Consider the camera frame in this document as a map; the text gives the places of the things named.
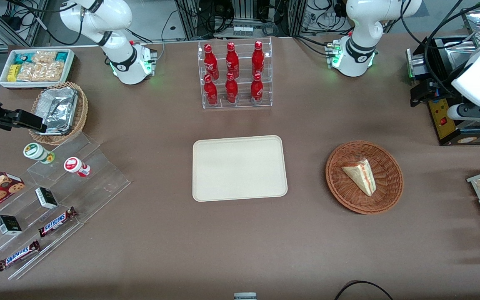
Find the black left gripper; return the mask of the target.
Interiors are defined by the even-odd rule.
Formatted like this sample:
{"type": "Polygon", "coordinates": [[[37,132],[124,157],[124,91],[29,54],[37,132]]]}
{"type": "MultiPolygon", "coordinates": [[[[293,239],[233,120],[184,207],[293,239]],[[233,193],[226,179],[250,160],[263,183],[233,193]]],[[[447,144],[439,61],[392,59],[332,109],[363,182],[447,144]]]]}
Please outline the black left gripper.
{"type": "Polygon", "coordinates": [[[445,103],[445,108],[451,108],[460,103],[460,95],[455,91],[452,93],[440,87],[436,80],[429,79],[429,83],[418,83],[410,89],[410,106],[415,108],[429,100],[429,104],[445,103]]]}

